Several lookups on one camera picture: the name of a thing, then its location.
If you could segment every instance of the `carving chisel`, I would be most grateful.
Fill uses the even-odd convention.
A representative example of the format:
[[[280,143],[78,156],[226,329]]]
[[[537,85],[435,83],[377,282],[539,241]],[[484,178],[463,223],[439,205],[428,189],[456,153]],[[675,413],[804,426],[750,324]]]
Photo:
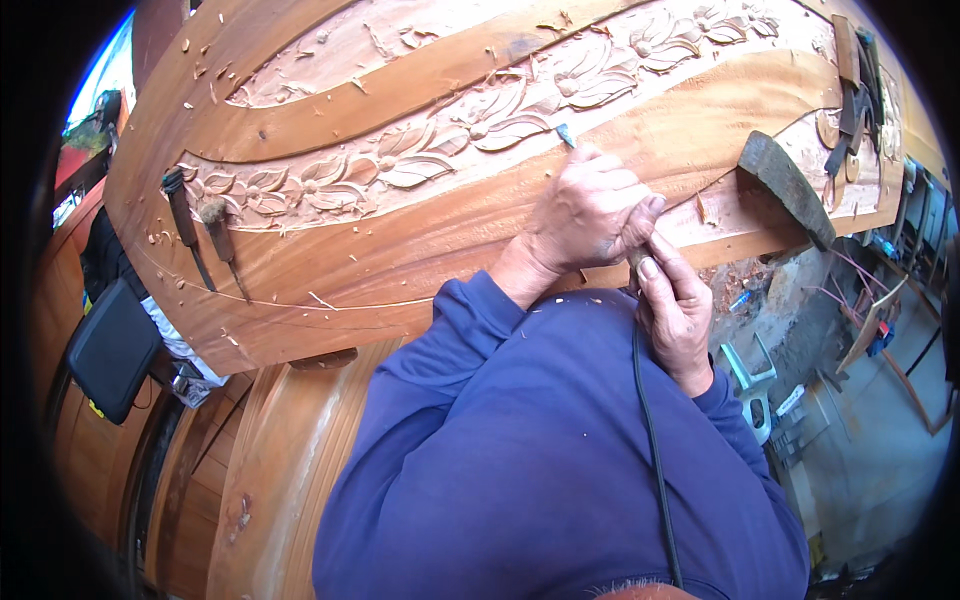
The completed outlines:
[[[200,211],[200,220],[204,222],[206,232],[210,234],[213,247],[217,249],[217,256],[229,265],[230,272],[233,273],[233,280],[237,282],[237,287],[240,288],[243,299],[247,301],[247,304],[250,304],[250,295],[247,294],[247,289],[244,288],[243,283],[240,283],[240,276],[233,264],[233,241],[230,240],[230,233],[227,231],[226,218],[227,203],[222,200],[215,200],[204,206]]]
[[[210,273],[206,271],[204,262],[200,259],[197,230],[193,227],[193,218],[190,217],[190,204],[187,203],[186,194],[183,193],[183,171],[181,168],[174,167],[163,174],[163,191],[170,201],[170,211],[174,214],[174,224],[177,226],[177,233],[180,234],[181,242],[193,253],[193,260],[197,263],[197,270],[200,271],[200,277],[204,280],[206,289],[216,292],[217,288],[213,285]]]

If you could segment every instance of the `concrete floor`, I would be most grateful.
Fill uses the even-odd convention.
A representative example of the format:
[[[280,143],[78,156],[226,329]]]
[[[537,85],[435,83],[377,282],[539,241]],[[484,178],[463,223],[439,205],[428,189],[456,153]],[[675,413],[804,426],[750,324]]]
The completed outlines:
[[[855,246],[850,242],[848,248]],[[732,342],[748,366],[760,367],[762,355],[753,341],[758,332],[778,370],[778,381],[770,389],[771,410],[794,386],[807,383],[813,369],[833,373],[856,335],[836,301],[803,289],[823,285],[828,272],[848,301],[856,297],[862,286],[853,268],[815,250],[777,267],[747,259],[701,272],[715,297],[710,335],[714,358],[729,369],[718,350],[721,343]],[[889,287],[891,279],[885,279]],[[826,287],[836,293],[831,284]],[[751,289],[753,296],[732,314],[728,306],[743,289]],[[937,324],[906,286],[900,301],[897,334],[888,350],[906,370]],[[933,421],[946,408],[944,372],[938,340],[910,376]],[[808,413],[822,411],[818,431],[823,421],[828,425],[804,449],[796,466],[784,471],[775,465],[807,536],[820,535],[826,557],[818,571],[827,576],[843,564],[851,568],[875,564],[910,534],[940,473],[951,429],[948,423],[935,437],[927,433],[910,396],[882,356],[864,356],[846,374],[849,379],[840,382],[843,392],[832,390],[836,408],[833,402],[807,406],[814,400],[804,396]]]

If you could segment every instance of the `person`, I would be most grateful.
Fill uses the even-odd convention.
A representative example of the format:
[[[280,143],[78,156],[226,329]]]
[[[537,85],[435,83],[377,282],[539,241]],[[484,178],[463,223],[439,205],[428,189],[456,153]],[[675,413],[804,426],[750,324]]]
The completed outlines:
[[[488,272],[372,377],[317,531],[318,598],[802,598],[799,521],[712,366],[712,297],[665,198],[573,150]],[[646,245],[640,300],[557,279]],[[639,365],[684,590],[673,587]]]

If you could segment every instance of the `blue sweatshirt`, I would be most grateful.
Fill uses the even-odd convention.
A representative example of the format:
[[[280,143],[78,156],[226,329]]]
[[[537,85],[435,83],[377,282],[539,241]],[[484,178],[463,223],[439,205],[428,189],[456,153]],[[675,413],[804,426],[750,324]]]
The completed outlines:
[[[670,582],[633,370],[636,301],[584,290],[524,312],[480,272],[380,365],[317,532],[346,598],[593,598]],[[804,532],[717,370],[691,400],[644,345],[686,590],[802,598]]]

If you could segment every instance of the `hand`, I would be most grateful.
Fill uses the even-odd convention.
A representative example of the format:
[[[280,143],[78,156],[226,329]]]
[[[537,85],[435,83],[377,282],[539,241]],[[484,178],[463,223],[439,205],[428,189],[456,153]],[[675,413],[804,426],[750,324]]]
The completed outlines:
[[[713,293],[662,235],[647,241],[652,256],[640,261],[636,317],[650,335],[660,364],[690,397],[713,384],[707,353]]]
[[[490,276],[526,310],[560,276],[623,260],[646,241],[665,204],[619,158],[582,145],[570,153]]]

